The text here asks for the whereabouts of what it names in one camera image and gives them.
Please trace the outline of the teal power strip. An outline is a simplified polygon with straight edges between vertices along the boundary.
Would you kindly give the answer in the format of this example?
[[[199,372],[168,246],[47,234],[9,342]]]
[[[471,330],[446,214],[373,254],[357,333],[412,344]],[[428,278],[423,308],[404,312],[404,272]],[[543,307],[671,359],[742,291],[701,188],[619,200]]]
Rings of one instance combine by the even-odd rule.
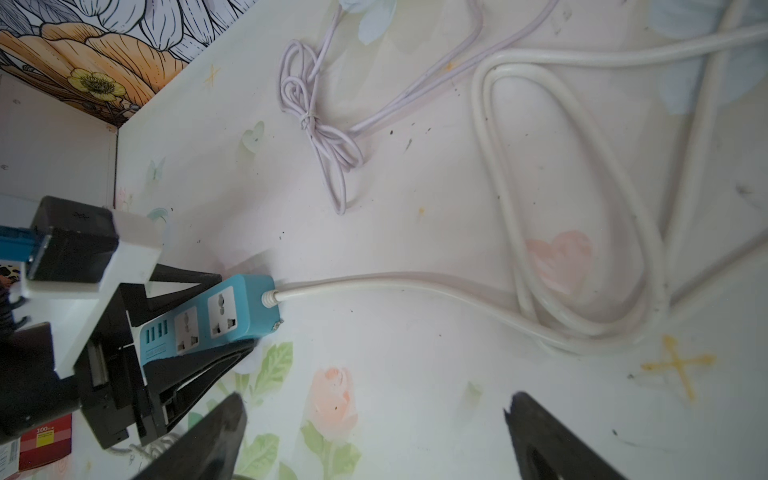
[[[139,363],[270,335],[280,324],[279,309],[262,297],[274,289],[270,276],[235,275],[160,315],[139,331]]]

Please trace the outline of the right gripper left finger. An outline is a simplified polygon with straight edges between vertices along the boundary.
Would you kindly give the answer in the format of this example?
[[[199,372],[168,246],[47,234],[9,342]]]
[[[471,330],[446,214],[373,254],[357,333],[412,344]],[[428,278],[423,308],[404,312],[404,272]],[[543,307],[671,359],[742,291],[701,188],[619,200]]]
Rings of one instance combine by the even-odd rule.
[[[246,424],[244,402],[233,393],[134,479],[233,479]]]

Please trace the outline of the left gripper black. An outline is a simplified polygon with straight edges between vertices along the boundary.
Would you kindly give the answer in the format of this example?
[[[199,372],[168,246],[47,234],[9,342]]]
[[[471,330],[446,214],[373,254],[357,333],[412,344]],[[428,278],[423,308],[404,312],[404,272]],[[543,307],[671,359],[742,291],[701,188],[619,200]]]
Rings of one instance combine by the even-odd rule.
[[[149,282],[191,284],[162,298],[186,300],[220,283],[218,273],[158,264]],[[170,433],[208,390],[253,352],[256,339],[161,360],[144,366],[146,388],[129,328],[128,306],[147,304],[145,288],[123,284],[112,297],[72,374],[54,371],[53,335],[47,323],[17,327],[13,301],[1,289],[1,443],[81,411],[104,449],[142,423],[143,438]],[[141,411],[148,405],[147,416]]]

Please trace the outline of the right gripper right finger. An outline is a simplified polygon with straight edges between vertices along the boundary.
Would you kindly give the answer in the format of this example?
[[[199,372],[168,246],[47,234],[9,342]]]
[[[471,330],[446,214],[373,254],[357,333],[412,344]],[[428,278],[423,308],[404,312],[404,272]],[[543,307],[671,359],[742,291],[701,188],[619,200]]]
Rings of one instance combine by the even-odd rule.
[[[504,418],[522,479],[625,479],[528,393],[512,396]]]

